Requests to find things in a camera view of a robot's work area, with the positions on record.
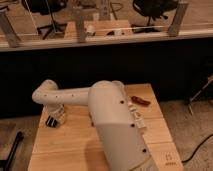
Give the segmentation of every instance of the wooden table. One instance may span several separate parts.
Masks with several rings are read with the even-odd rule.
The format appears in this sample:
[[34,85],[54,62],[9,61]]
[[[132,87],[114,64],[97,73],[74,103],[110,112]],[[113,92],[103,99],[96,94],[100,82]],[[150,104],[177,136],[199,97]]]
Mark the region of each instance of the wooden table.
[[[85,21],[84,26],[92,25],[95,28],[95,36],[107,36],[107,33],[114,29],[122,29],[123,35],[132,35],[132,29],[128,20],[106,20],[106,21]],[[68,22],[64,38],[76,37],[75,22]]]
[[[160,171],[181,171],[183,166],[150,84],[127,85],[129,96],[151,101],[137,106],[147,125],[144,139]],[[43,112],[29,164],[30,171],[109,171],[87,107],[65,106],[68,119],[59,128],[45,126]]]

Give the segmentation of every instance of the wall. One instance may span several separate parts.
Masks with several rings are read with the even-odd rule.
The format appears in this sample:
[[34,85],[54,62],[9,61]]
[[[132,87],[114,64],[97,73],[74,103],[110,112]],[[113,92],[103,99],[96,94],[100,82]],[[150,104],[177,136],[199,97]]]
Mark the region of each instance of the wall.
[[186,99],[206,81],[204,66],[213,58],[212,46],[213,38],[202,38],[2,52],[0,117],[39,114],[41,106],[31,94],[47,78],[60,88],[103,79],[149,82],[159,100]]

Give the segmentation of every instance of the wooden platform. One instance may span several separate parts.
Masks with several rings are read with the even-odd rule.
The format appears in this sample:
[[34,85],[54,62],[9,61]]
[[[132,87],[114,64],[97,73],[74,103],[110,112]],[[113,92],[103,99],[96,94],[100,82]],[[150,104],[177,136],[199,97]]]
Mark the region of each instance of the wooden platform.
[[[128,20],[106,20],[106,21],[85,21],[84,26],[92,25],[95,30],[95,36],[107,36],[107,33],[115,29],[121,29],[123,35],[132,35],[132,29]],[[68,22],[64,38],[76,37],[75,22]]]
[[[182,163],[168,127],[149,84],[127,85],[128,95],[151,101],[137,106],[147,125],[144,139],[160,171],[181,171]],[[59,128],[45,126],[43,112],[28,170],[30,171],[109,171],[96,130],[91,126],[87,107],[66,106],[68,120]]]

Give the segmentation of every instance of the wooden board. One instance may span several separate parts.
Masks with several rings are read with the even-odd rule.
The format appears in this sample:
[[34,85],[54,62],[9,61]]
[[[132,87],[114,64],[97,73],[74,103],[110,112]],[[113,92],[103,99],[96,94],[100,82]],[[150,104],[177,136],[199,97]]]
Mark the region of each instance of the wooden board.
[[[150,100],[139,112],[147,125],[144,139],[160,171],[183,170],[175,144],[149,84],[127,85],[129,96]],[[96,130],[91,126],[87,107],[66,106],[66,124],[59,128],[45,126],[47,113],[40,120],[29,165],[30,171],[109,171]]]
[[[132,29],[128,20],[106,20],[106,21],[85,21],[85,28],[92,25],[95,30],[95,36],[107,36],[107,33],[114,29],[122,29],[123,35],[132,35]],[[64,38],[75,38],[75,22],[68,22]]]

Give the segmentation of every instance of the chair base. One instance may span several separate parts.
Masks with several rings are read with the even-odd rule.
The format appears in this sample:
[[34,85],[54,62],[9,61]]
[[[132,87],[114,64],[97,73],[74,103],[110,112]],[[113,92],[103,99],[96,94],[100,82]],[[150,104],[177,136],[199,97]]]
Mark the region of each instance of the chair base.
[[62,29],[61,27],[66,27],[67,24],[59,24],[58,22],[56,22],[55,20],[52,21],[52,24],[49,25],[45,25],[42,27],[37,27],[37,31],[38,34],[42,34],[42,29],[48,29],[47,32],[42,36],[42,39],[46,39],[46,37],[51,33],[57,33],[57,32],[62,32],[64,33],[64,29]]
[[154,26],[149,26],[149,27],[144,27],[144,26],[140,26],[140,25],[131,25],[132,27],[132,31],[133,33],[137,34],[137,33],[150,33],[150,32],[160,32],[159,30],[157,30],[156,28],[154,28]]

